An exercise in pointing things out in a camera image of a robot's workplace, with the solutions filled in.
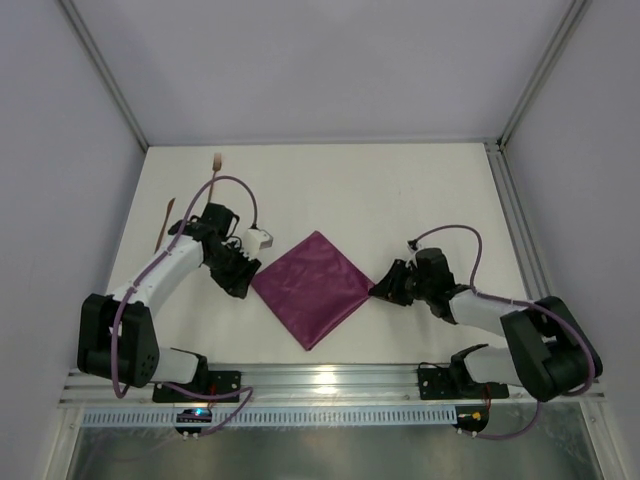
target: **purple fabric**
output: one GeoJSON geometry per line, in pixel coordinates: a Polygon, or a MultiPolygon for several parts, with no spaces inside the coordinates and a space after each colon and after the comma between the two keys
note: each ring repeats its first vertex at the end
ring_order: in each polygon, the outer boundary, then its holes
{"type": "Polygon", "coordinates": [[[293,247],[252,282],[271,311],[311,350],[368,298],[373,286],[320,232],[293,247]]]}

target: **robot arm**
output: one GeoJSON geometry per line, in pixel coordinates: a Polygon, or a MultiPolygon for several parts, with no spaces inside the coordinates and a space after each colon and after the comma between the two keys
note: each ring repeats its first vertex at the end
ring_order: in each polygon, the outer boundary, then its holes
{"type": "MultiPolygon", "coordinates": [[[[504,336],[508,348],[477,345],[452,356],[449,369],[464,391],[488,382],[523,386],[546,402],[585,383],[589,361],[575,337],[531,306],[504,303],[457,284],[439,248],[414,251],[409,262],[395,260],[389,273],[369,295],[407,306],[425,301],[434,316],[448,323],[468,325],[504,336]]],[[[602,362],[566,305],[546,297],[536,305],[558,315],[587,345],[602,373],[602,362]]]]}
{"type": "Polygon", "coordinates": [[[213,280],[229,295],[245,298],[260,268],[258,252],[272,244],[272,237],[255,226],[240,240],[229,233],[239,218],[223,205],[209,203],[202,216],[192,217],[175,246],[168,247],[180,222],[149,263],[110,295],[90,295],[82,305],[78,367],[81,371],[111,378],[111,336],[118,335],[118,376],[121,382],[143,387],[149,382],[192,384],[194,392],[205,376],[206,358],[158,346],[153,317],[184,278],[201,265],[209,267],[213,280]],[[121,331],[112,332],[116,311],[140,273],[152,268],[124,308],[121,331]]]}

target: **table surface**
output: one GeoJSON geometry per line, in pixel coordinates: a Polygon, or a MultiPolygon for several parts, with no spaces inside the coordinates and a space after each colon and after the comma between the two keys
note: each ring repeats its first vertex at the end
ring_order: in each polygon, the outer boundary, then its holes
{"type": "MultiPolygon", "coordinates": [[[[149,150],[110,279],[109,291],[146,263],[175,197],[169,225],[211,177],[221,152],[221,174],[254,190],[259,225],[274,236],[261,252],[267,266],[314,230],[322,232],[374,282],[393,259],[406,258],[406,241],[450,223],[475,226],[484,256],[477,285],[524,298],[524,288],[482,144],[287,145],[153,147],[149,150]]],[[[216,184],[213,200],[251,221],[251,204],[231,182],[216,184]]],[[[202,211],[206,194],[194,213],[202,211]]],[[[446,231],[422,242],[447,255],[460,283],[468,282],[475,238],[446,231]]],[[[470,345],[504,346],[504,339],[433,317],[426,304],[411,307],[369,299],[310,352],[250,289],[227,296],[208,269],[190,274],[154,318],[158,343],[206,355],[216,363],[444,362],[470,345]]]]}

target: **metal vent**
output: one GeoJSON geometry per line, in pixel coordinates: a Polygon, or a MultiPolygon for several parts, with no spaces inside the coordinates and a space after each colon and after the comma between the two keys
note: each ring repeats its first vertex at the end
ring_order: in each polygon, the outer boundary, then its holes
{"type": "MultiPolygon", "coordinates": [[[[85,412],[83,427],[172,427],[180,408],[92,408],[85,412]]],[[[216,406],[213,424],[224,420],[233,408],[216,406]]],[[[443,425],[456,422],[454,406],[373,407],[255,407],[247,408],[229,427],[338,427],[370,425],[443,425]]]]}

